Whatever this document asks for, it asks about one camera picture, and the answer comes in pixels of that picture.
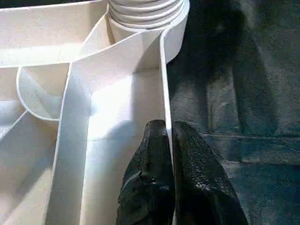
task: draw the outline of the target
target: curved plastic compartment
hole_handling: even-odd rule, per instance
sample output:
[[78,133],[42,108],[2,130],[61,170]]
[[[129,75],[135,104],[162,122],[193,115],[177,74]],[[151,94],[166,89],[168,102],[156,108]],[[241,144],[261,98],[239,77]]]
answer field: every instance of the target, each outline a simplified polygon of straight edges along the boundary
[[18,68],[0,68],[0,139],[25,111],[17,95]]
[[115,223],[122,177],[144,127],[166,120],[159,35],[137,33],[72,63],[46,225]]
[[22,105],[41,120],[59,121],[69,64],[20,67],[17,92]]
[[107,0],[0,9],[0,66],[70,62],[105,14]]
[[0,140],[0,224],[42,224],[56,135],[56,129],[24,112]]

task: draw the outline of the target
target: dark gray fabric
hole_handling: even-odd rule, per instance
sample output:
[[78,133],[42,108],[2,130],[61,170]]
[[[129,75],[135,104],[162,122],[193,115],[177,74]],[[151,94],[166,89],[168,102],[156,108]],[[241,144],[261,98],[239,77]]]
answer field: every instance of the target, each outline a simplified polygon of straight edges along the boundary
[[173,120],[219,156],[252,225],[300,224],[300,2],[191,0]]

